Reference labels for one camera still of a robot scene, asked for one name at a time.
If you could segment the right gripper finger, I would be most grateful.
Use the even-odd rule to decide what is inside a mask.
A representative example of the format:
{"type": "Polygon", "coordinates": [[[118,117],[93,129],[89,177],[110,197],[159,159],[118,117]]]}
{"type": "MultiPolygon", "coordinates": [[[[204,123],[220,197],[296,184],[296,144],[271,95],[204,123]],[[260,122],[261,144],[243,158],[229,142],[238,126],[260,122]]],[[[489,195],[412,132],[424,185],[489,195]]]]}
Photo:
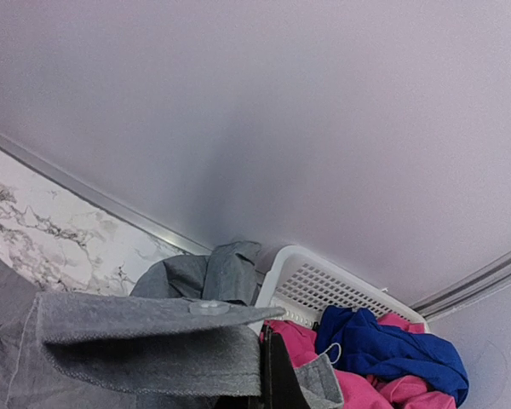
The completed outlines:
{"type": "Polygon", "coordinates": [[[249,408],[306,408],[284,339],[269,325],[261,332],[261,396],[249,398],[249,408]]]}

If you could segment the grey garment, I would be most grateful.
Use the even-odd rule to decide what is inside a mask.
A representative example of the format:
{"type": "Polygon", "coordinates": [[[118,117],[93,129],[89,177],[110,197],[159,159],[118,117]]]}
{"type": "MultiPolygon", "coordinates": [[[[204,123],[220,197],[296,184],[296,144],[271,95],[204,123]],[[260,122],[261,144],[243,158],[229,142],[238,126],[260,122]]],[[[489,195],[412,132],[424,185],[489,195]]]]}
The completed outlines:
{"type": "MultiPolygon", "coordinates": [[[[152,265],[126,297],[41,292],[0,260],[0,408],[249,408],[261,396],[261,247],[152,265]]],[[[344,403],[330,360],[294,368],[306,408],[344,403]]]]}

